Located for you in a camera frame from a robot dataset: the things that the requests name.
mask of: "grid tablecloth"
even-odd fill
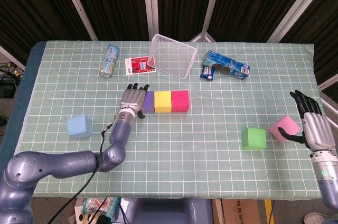
[[[120,47],[111,78],[98,75],[109,44]],[[241,149],[247,127],[268,129],[285,115],[300,118],[289,92],[320,103],[311,44],[188,43],[198,54],[190,75],[180,80],[163,72],[126,76],[125,58],[149,54],[150,42],[49,41],[27,109],[17,152],[97,152],[102,129],[111,123],[129,83],[151,90],[188,89],[186,114],[149,114],[132,126],[126,160],[109,173],[96,174],[84,197],[318,198],[320,192],[305,145],[278,142],[266,132],[267,148]],[[251,66],[239,80],[215,72],[199,77],[207,50]],[[86,115],[93,135],[74,139],[67,119]],[[45,177],[35,196],[70,197],[89,174],[68,179]]]

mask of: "shoe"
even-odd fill
[[[318,212],[310,212],[303,218],[304,224],[321,224],[324,219],[325,215],[322,215],[321,213]]]

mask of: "cardboard box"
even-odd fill
[[[222,199],[226,224],[260,224],[254,199]]]

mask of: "gray robot arm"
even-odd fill
[[[116,113],[116,122],[109,136],[111,146],[102,154],[82,151],[65,154],[21,152],[9,161],[0,181],[0,224],[31,224],[31,197],[40,179],[52,175],[69,178],[91,172],[109,172],[125,159],[125,145],[133,121],[144,118],[141,107],[149,85],[137,89],[129,85]]]
[[[313,152],[310,158],[324,203],[338,210],[338,159],[333,152],[335,141],[330,125],[314,99],[298,90],[290,94],[297,103],[303,135],[289,135],[281,127],[279,132],[290,141],[304,143]]]

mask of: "blue cube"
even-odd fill
[[[91,136],[91,120],[87,116],[68,118],[68,136],[84,138]]]

